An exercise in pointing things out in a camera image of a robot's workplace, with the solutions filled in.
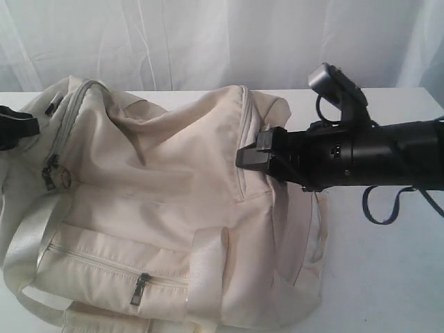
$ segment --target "black object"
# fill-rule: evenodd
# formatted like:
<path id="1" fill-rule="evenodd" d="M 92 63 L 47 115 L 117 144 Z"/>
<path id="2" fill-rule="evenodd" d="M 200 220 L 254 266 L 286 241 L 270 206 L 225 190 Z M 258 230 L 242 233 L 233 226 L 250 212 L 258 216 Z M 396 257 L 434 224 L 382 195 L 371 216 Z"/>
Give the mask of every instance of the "black object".
<path id="1" fill-rule="evenodd" d="M 264 172 L 278 180 L 295 182 L 306 191 L 331 186 L 410 185 L 444 217 L 444 211 L 426 190 L 444 189 L 444 123 L 417 121 L 378 126 L 371 121 L 362 91 L 335 66 L 323 64 L 311 76 L 311 88 L 319 94 L 316 111 L 320 121 L 306 131 L 288 133 L 276 127 L 259 132 L 257 141 L 238 150 L 236 165 Z M 324 98 L 341 110 L 340 121 L 326 119 L 319 108 Z M 377 222 L 389 224 L 399 211 L 399 196 L 392 216 Z"/>
<path id="2" fill-rule="evenodd" d="M 40 127 L 37 118 L 0 105 L 0 151 L 10 150 L 18 145 L 20 139 L 38 134 Z"/>

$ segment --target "white curtain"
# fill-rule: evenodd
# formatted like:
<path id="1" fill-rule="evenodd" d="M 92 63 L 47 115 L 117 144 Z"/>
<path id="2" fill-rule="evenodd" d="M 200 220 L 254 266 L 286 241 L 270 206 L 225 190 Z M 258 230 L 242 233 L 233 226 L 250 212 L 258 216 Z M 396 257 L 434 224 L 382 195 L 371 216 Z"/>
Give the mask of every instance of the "white curtain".
<path id="1" fill-rule="evenodd" d="M 444 105 L 443 0 L 0 0 L 0 91 L 307 87 L 323 61 Z"/>

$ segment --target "black cord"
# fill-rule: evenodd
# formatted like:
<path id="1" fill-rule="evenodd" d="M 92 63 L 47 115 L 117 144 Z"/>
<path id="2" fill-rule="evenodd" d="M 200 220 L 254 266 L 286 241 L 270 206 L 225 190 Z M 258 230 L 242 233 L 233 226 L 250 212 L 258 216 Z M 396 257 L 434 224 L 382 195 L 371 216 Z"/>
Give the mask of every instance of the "black cord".
<path id="1" fill-rule="evenodd" d="M 324 115 L 321 112 L 321 99 L 322 99 L 322 96 L 318 95 L 318 98 L 316 99 L 316 113 L 318 114 L 319 119 L 329 125 L 339 125 L 339 123 L 341 123 L 339 120 L 333 121 L 333 120 L 329 120 L 324 117 Z"/>
<path id="2" fill-rule="evenodd" d="M 379 125 L 375 122 L 372 121 L 372 125 L 376 128 L 379 128 Z M 400 195 L 404 192 L 413 192 L 415 190 L 418 190 L 422 196 L 424 197 L 424 199 L 431 205 L 431 207 L 441 216 L 444 218 L 444 210 L 438 205 L 438 203 L 436 203 L 436 201 L 430 196 L 430 194 L 427 193 L 427 191 L 425 189 L 422 189 L 420 187 L 419 184 L 416 184 L 415 178 L 409 168 L 409 165 L 407 164 L 407 162 L 405 161 L 405 157 L 400 149 L 400 147 L 398 146 L 398 144 L 396 143 L 395 140 L 391 139 L 390 137 L 386 136 L 386 140 L 388 143 L 388 147 L 390 148 L 392 154 L 395 156 L 395 158 L 398 160 L 398 164 L 404 169 L 404 173 L 407 174 L 407 176 L 409 177 L 409 179 L 413 182 L 413 186 L 411 187 L 405 187 L 404 189 L 401 189 L 398 194 L 396 194 L 395 197 L 395 203 L 393 205 L 393 210 L 391 212 L 390 217 L 387 220 L 384 221 L 378 221 L 376 220 L 372 214 L 370 213 L 370 210 L 368 209 L 368 197 L 370 195 L 370 192 L 376 188 L 377 186 L 370 186 L 368 187 L 363 195 L 362 195 L 362 210 L 364 211 L 364 215 L 366 216 L 366 218 L 374 223 L 374 224 L 378 224 L 378 225 L 388 225 L 388 224 L 392 224 L 396 218 L 398 217 L 399 211 L 400 211 Z"/>

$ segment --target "white table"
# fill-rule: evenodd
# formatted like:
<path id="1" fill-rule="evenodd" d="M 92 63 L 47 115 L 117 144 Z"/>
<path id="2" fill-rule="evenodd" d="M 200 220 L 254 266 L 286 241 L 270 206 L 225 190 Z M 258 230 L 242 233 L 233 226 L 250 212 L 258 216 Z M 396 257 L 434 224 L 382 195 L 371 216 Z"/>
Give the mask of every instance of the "white table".
<path id="1" fill-rule="evenodd" d="M 422 88 L 365 89 L 371 117 L 381 125 L 429 120 L 443 109 Z M 289 130 L 316 120 L 315 93 L 274 90 L 291 107 Z M 135 92 L 167 109 L 203 92 Z M 0 104 L 20 109 L 36 93 L 0 93 Z M 338 111 L 322 104 L 327 117 Z M 398 188 L 370 197 L 376 217 L 389 215 Z M 330 202 L 330 239 L 323 271 L 323 301 L 305 321 L 282 333 L 444 332 L 444 220 L 420 194 L 404 194 L 398 220 L 373 225 L 361 211 L 362 187 L 325 191 Z M 443 194 L 434 194 L 444 204 Z M 2 332 L 59 332 L 28 314 L 0 282 Z M 233 332 L 222 329 L 221 332 Z"/>

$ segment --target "cream duffel bag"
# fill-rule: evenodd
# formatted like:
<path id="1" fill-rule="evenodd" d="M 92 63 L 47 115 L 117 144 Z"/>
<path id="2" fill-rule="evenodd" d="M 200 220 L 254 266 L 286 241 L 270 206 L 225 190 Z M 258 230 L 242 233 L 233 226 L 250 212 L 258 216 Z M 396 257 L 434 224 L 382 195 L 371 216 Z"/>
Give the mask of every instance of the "cream duffel bag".
<path id="1" fill-rule="evenodd" d="M 167 112 L 70 77 L 21 112 L 40 134 L 0 154 L 0 258 L 36 316 L 63 332 L 272 330 L 318 303 L 323 201 L 288 203 L 286 184 L 234 163 L 285 124 L 284 99 L 231 86 Z"/>

